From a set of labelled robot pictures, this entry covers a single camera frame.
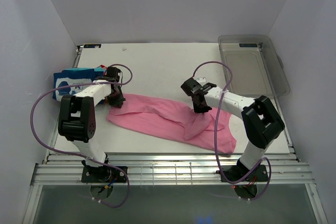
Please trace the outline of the pink t shirt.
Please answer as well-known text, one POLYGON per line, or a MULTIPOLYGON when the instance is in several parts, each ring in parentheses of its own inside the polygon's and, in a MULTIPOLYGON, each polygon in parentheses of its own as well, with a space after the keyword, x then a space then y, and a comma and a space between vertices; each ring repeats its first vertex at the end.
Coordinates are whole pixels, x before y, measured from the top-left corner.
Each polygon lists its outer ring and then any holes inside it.
POLYGON ((217 113, 216 108, 196 114, 183 102, 126 94, 120 109, 109 110, 107 121, 142 134, 232 154, 236 139, 229 129, 230 117, 228 112, 217 113))

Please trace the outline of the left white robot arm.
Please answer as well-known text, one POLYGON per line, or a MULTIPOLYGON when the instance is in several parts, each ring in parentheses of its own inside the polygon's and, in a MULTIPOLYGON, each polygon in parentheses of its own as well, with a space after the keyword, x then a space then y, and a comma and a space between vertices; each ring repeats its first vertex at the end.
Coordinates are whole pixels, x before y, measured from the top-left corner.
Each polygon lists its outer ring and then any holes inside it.
POLYGON ((77 147, 84 156, 83 166, 100 182, 111 177, 111 168, 105 165, 108 162, 107 154, 92 139, 97 128, 95 106, 107 100, 112 108, 120 109, 125 101, 121 81, 122 71, 109 66, 107 73, 98 77, 93 85, 61 99, 58 133, 77 147))

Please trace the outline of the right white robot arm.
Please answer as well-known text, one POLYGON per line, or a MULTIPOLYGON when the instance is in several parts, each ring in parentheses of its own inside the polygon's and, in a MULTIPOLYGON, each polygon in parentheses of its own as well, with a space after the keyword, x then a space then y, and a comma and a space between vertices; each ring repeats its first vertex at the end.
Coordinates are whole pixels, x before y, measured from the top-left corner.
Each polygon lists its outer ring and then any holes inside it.
POLYGON ((237 164, 223 172, 231 180, 250 180, 256 175, 256 164, 272 142, 285 129, 285 124, 271 100, 262 95, 248 98, 224 91, 210 82, 187 79, 181 89, 191 97, 195 113, 206 113, 217 106, 218 111, 240 118, 248 138, 247 146, 237 164))

